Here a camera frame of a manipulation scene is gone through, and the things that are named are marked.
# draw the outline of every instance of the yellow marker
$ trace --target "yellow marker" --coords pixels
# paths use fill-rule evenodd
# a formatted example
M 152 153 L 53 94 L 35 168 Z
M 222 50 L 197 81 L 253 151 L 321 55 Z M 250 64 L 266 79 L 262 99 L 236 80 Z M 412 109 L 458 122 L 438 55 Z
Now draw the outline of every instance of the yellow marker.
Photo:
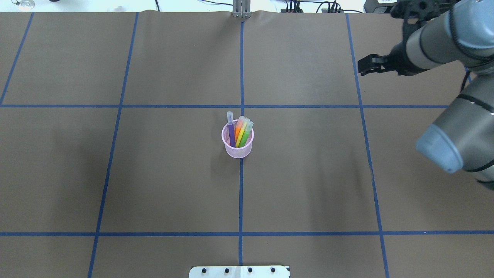
M 239 136 L 237 137 L 237 140 L 235 141 L 235 148 L 238 148 L 240 146 L 240 141 L 242 141 L 242 136 L 244 136 L 244 132 L 246 131 L 247 123 L 249 121 L 250 121 L 249 118 L 245 118 L 244 121 L 242 122 L 242 127 L 240 128 Z
M 237 126 L 235 127 L 235 142 L 237 141 L 237 138 L 239 137 L 240 133 L 240 128 L 242 127 L 242 124 L 244 123 L 244 116 L 240 116 L 239 120 L 237 121 Z

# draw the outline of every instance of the white background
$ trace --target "white background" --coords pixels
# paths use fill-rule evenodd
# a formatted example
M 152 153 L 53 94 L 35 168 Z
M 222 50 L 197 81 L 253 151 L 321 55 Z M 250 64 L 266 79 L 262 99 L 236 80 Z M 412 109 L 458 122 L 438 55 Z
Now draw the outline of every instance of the white background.
M 231 0 L 212 1 L 232 3 Z M 32 12 L 106 12 L 113 11 L 118 6 L 121 6 L 125 11 L 129 12 L 144 11 L 148 9 L 156 10 L 154 0 L 60 0 L 58 2 L 34 0 L 34 2 L 35 7 L 31 10 Z M 161 11 L 168 12 L 232 11 L 231 6 L 215 5 L 199 0 L 158 0 L 158 3 L 160 4 Z M 364 11 L 363 7 L 365 0 L 340 0 L 338 3 L 343 9 Z M 286 6 L 285 0 L 251 0 L 250 2 L 251 11 L 265 10 L 280 12 L 280 10 L 286 8 Z M 318 6 L 319 4 L 317 3 L 300 4 L 300 8 L 303 9 L 304 12 L 315 12 Z M 19 11 L 19 9 L 18 6 L 12 4 L 11 0 L 0 0 L 0 11 Z

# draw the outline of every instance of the pink cup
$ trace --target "pink cup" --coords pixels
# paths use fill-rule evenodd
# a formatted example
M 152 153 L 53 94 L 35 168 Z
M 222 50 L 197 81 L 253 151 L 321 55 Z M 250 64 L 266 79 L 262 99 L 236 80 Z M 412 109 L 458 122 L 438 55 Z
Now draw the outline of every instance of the pink cup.
M 238 120 L 233 120 L 233 126 L 237 126 Z M 252 150 L 252 141 L 254 140 L 254 129 L 250 130 L 250 134 L 247 138 L 246 145 L 241 148 L 234 148 L 230 146 L 230 135 L 228 134 L 228 124 L 223 127 L 221 131 L 221 139 L 223 139 L 223 143 L 225 144 L 226 152 L 233 158 L 244 158 L 246 157 L 250 151 Z

